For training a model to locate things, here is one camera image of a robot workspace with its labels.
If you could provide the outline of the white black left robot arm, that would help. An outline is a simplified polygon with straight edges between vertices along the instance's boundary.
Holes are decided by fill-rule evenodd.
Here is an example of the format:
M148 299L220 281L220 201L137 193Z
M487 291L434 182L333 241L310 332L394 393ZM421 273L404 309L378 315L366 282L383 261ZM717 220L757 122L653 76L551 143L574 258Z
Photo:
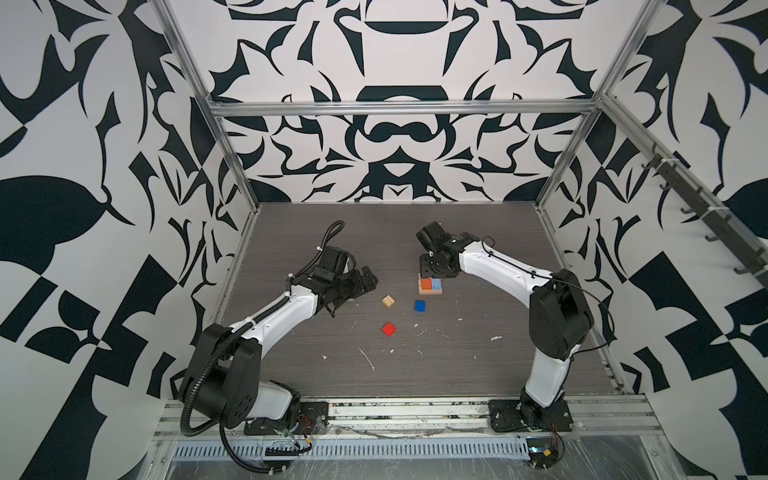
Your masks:
M322 310L334 314L377 284L367 266L341 274L315 271L291 278L284 293L244 320L207 327L178 392L181 433L191 437L215 425L232 429L248 419L284 417L294 394L261 380L262 359L302 322Z

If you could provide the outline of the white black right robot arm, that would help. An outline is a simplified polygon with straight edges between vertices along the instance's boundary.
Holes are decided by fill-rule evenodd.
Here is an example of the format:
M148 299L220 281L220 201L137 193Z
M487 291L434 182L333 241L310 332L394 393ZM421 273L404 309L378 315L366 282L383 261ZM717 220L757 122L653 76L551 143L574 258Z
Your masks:
M551 272L525 264L495 248L488 236L453 235L437 222L416 233L425 249L419 257L430 278L473 275L528 308L528 332L534 347L529 378L522 390L521 419L531 425L560 405L573 357L594 326L586 292L567 269Z

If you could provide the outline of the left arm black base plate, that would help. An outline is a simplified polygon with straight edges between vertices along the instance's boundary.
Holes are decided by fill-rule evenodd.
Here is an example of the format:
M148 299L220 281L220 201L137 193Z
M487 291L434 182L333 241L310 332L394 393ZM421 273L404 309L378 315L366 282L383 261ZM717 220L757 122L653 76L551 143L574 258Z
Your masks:
M247 421L246 436L294 436L311 435L328 425L329 403L324 401L300 401L288 407L277 420L257 418Z

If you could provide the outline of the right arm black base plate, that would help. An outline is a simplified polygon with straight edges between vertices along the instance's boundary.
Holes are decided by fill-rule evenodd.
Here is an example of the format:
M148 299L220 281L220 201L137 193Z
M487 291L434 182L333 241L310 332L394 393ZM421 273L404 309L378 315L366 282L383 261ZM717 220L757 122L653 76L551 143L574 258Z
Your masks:
M521 400L491 400L488 403L490 428L498 433L571 432L573 418L563 397L541 407L525 397Z

